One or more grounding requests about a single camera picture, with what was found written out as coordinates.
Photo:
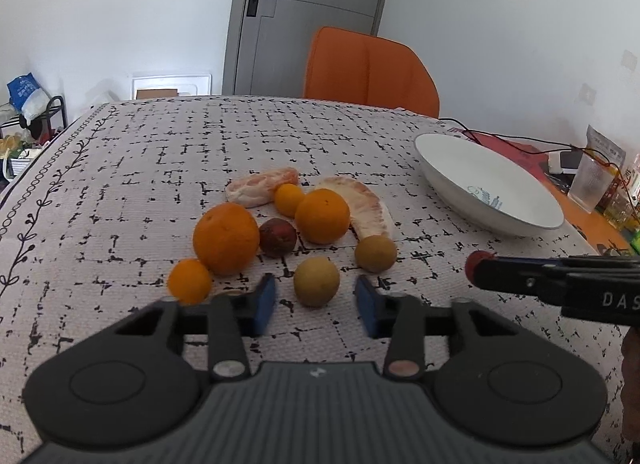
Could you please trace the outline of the person's right hand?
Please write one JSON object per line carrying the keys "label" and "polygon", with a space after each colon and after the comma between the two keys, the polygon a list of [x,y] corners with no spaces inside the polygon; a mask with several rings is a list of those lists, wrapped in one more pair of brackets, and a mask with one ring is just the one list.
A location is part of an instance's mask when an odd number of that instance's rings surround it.
{"label": "person's right hand", "polygon": [[631,442],[640,438],[640,336],[638,328],[631,328],[622,345],[623,435]]}

